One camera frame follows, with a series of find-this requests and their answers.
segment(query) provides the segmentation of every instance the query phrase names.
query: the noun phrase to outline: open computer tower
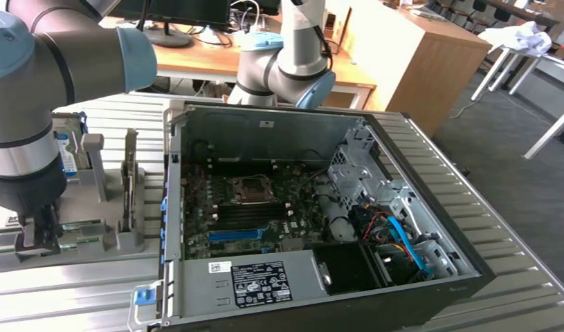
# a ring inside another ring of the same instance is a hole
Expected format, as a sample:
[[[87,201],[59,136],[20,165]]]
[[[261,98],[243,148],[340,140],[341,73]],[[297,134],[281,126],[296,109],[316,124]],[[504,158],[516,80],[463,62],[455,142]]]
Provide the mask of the open computer tower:
[[[175,113],[160,279],[135,291],[133,330],[393,331],[493,279],[369,113]]]

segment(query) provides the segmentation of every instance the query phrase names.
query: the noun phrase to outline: motherboard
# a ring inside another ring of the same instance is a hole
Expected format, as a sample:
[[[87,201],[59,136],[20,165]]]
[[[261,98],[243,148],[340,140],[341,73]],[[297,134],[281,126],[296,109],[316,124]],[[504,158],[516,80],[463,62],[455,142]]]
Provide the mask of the motherboard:
[[[187,165],[185,259],[303,250],[321,243],[325,221],[313,194],[320,172],[304,163]]]

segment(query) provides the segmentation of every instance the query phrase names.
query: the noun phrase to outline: metal work surface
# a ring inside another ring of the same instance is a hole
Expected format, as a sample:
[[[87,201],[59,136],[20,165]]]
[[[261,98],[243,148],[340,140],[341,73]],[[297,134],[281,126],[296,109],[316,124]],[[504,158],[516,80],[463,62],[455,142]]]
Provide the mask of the metal work surface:
[[[103,261],[0,273],[0,331],[39,331],[52,326],[63,331],[128,330],[133,287],[157,279],[161,116],[171,97],[117,95],[60,110],[87,112],[89,132],[105,135],[101,156],[107,169],[119,168],[125,130],[137,128],[136,159],[147,174],[145,249]],[[563,285],[416,126],[396,113],[379,113],[376,118],[497,275],[472,299],[449,306],[412,330],[564,331]],[[397,175],[396,169],[388,170]],[[0,224],[8,213],[0,209]]]

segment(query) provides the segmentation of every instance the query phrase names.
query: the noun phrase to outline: gray carpet floor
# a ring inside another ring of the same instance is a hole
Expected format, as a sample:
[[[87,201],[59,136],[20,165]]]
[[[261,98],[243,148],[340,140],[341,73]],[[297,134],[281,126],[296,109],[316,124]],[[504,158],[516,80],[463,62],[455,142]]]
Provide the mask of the gray carpet floor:
[[[452,115],[469,104],[481,79],[476,74]],[[444,122],[435,140],[469,168],[469,182],[564,283],[564,145],[553,140],[532,160],[520,157],[551,121],[508,97],[505,91],[487,93]]]

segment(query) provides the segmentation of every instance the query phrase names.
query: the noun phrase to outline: robotic arm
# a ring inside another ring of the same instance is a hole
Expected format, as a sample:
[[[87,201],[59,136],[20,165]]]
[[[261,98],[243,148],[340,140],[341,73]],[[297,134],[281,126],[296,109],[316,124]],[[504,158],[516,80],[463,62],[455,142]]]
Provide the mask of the robotic arm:
[[[277,94],[297,108],[316,108],[333,87],[335,73],[327,68],[329,54],[321,55],[325,2],[283,0],[281,5],[281,35],[251,33],[241,45],[229,104],[275,106]]]
[[[24,227],[16,251],[59,250],[67,187],[51,111],[156,77],[144,34],[97,23],[119,0],[7,0],[0,11],[0,206]]]

